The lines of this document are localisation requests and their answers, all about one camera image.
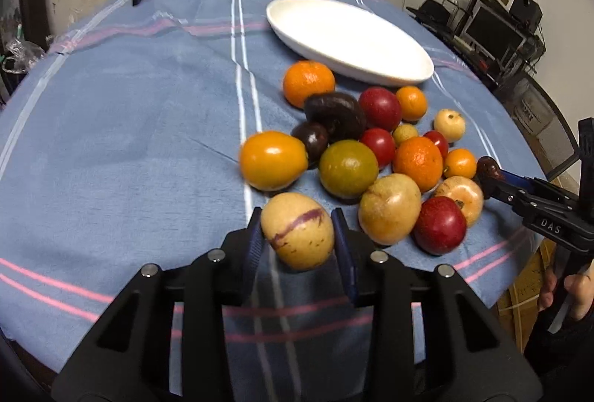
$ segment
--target orange tomato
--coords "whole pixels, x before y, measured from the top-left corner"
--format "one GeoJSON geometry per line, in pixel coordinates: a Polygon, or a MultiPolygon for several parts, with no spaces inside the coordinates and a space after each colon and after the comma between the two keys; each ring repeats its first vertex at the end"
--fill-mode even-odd
{"type": "Polygon", "coordinates": [[[303,142],[274,130],[254,134],[239,151],[242,176],[260,191],[284,189],[305,172],[307,165],[303,142]]]}
{"type": "Polygon", "coordinates": [[[444,176],[453,177],[461,175],[472,179],[476,174],[476,159],[467,149],[454,149],[449,151],[444,162],[444,176]]]}
{"type": "Polygon", "coordinates": [[[415,122],[427,113],[427,98],[420,88],[402,87],[396,92],[402,107],[402,120],[415,122]]]}
{"type": "Polygon", "coordinates": [[[314,93],[334,91],[336,82],[330,68],[318,62],[302,60],[284,74],[284,97],[294,107],[303,108],[305,99],[314,93]]]}
{"type": "Polygon", "coordinates": [[[421,192],[427,192],[441,178],[443,158],[432,141],[426,137],[413,137],[400,144],[392,168],[397,174],[411,177],[421,192]]]}

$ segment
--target speaker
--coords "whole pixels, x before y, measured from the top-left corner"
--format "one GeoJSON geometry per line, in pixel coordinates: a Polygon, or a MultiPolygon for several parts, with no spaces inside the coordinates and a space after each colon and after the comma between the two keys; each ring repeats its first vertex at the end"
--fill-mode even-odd
{"type": "Polygon", "coordinates": [[[542,19],[542,10],[534,0],[514,0],[510,15],[530,32],[535,33],[542,19]]]}

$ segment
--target monitor screen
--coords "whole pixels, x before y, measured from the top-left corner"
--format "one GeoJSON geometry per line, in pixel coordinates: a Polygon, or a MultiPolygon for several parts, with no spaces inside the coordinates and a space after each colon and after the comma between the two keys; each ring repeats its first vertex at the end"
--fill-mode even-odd
{"type": "Polygon", "coordinates": [[[507,49],[515,52],[522,36],[486,8],[479,8],[466,29],[466,34],[487,52],[503,61],[507,49]]]}

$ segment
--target plastic bag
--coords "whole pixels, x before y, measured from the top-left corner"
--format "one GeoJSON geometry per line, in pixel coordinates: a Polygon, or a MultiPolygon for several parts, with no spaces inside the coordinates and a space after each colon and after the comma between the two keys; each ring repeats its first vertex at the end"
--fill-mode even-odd
{"type": "Polygon", "coordinates": [[[10,54],[7,54],[2,62],[2,69],[7,73],[28,73],[39,60],[45,57],[45,52],[40,46],[16,38],[8,42],[6,50],[10,54]],[[7,68],[7,60],[13,63],[11,68],[7,68]]]}

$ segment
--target silver bolt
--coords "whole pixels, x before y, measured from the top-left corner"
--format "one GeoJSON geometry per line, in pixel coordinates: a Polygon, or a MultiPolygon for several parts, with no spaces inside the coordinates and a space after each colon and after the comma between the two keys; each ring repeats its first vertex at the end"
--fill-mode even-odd
{"type": "Polygon", "coordinates": [[[388,254],[385,251],[376,249],[375,251],[371,252],[371,254],[369,255],[369,257],[371,258],[371,260],[374,263],[385,263],[386,261],[388,261],[388,254]]]}
{"type": "Polygon", "coordinates": [[[140,274],[146,278],[150,278],[151,276],[155,276],[159,272],[159,267],[153,263],[147,263],[142,268],[140,268],[140,274]]]}
{"type": "Polygon", "coordinates": [[[437,272],[441,274],[444,278],[451,278],[454,276],[455,270],[450,265],[439,265],[437,267],[437,272]]]}
{"type": "Polygon", "coordinates": [[[217,248],[210,250],[207,256],[209,257],[209,260],[211,260],[213,263],[220,263],[222,260],[225,259],[226,255],[222,249],[217,248]]]}

